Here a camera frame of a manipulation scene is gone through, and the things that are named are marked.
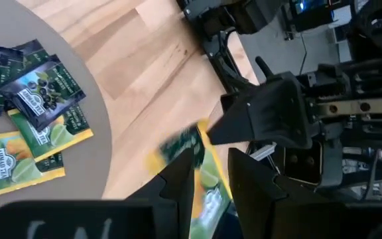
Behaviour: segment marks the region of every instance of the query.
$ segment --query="blackcurrant tea packet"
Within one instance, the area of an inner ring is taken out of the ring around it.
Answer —
[[[21,112],[37,131],[42,131],[71,106],[85,98],[78,83],[56,55],[2,83],[0,94]]]
[[[20,50],[0,46],[0,56],[8,57],[8,69],[4,73],[7,80],[23,69],[23,53]]]

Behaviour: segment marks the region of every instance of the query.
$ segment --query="black object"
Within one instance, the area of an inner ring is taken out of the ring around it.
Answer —
[[[382,238],[382,202],[338,202],[229,149],[244,238]]]
[[[382,41],[369,34],[382,32],[381,14],[382,1],[371,0],[352,19],[356,61],[320,64],[299,76],[266,71],[266,84],[222,97],[212,143],[275,142],[286,148],[285,176],[318,189],[343,185],[343,147],[382,149]]]
[[[382,1],[368,1],[350,24],[348,38],[353,59],[382,57]]]
[[[188,238],[193,196],[194,154],[187,149],[125,200],[3,206],[0,238]]]
[[[309,7],[308,3],[305,4],[307,9],[300,8],[300,1],[288,0],[288,9],[290,11],[290,17],[287,14],[286,5],[281,6],[281,13],[285,22],[286,40],[293,40],[294,34],[292,29],[301,33],[302,31],[313,29],[321,25],[329,24],[333,22],[333,8],[330,6],[329,1],[317,1],[324,2]]]
[[[228,36],[253,34],[268,25],[280,1],[176,0],[227,93],[254,87],[242,77],[227,47]]]
[[[213,239],[244,239],[235,204],[231,202],[219,221]]]

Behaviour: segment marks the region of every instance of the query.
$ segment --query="wooden table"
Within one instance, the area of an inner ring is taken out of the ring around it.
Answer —
[[[113,136],[104,199],[125,198],[150,180],[143,159],[169,135],[222,115],[223,87],[175,0],[18,2],[72,46],[101,90]],[[237,35],[229,47],[257,82]],[[218,153],[226,160],[227,146]]]
[[[111,129],[96,81],[70,45],[44,21],[12,0],[0,0],[0,45],[17,46],[38,39],[49,54],[57,54],[87,97],[80,106],[94,136],[63,150],[67,176],[0,195],[0,207],[16,200],[100,199],[111,163]],[[0,133],[18,130],[10,118],[0,117]]]

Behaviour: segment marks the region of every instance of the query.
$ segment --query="mechanical part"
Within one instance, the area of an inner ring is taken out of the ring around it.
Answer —
[[[312,132],[299,82],[286,72],[242,93],[208,135],[213,144],[268,141],[310,149]]]
[[[259,149],[258,151],[254,152],[250,156],[254,158],[256,161],[263,160],[264,158],[270,156],[275,152],[275,147],[277,145],[266,145],[263,148]]]
[[[226,92],[254,87],[242,77],[228,50],[229,34],[253,34],[272,21],[280,1],[176,0],[201,40]]]
[[[327,199],[238,149],[228,171],[244,238],[382,238],[382,202]]]
[[[321,119],[360,114],[382,114],[382,99],[328,102],[318,104],[316,107]]]
[[[368,1],[350,25],[348,38],[353,58],[360,61],[382,57],[382,1]]]

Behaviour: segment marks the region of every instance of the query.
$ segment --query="cable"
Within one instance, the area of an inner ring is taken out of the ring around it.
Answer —
[[[362,196],[361,200],[366,200],[367,197],[372,194],[372,188],[375,182],[375,172],[377,170],[377,162],[378,162],[379,154],[380,154],[380,150],[377,150],[375,152],[374,162],[372,163],[372,166],[371,166],[371,175],[366,185],[366,191],[365,191],[365,194]]]
[[[272,70],[269,68],[269,66],[266,64],[266,62],[260,56],[256,57],[256,64],[259,66],[259,68],[265,74],[266,78],[273,76]]]
[[[300,73],[298,75],[301,75],[303,72],[304,63],[306,63],[306,57],[308,56],[308,49],[306,48],[306,43],[304,42],[303,34],[300,34],[300,37],[302,38],[303,47],[304,47],[304,57],[302,65],[300,66]]]

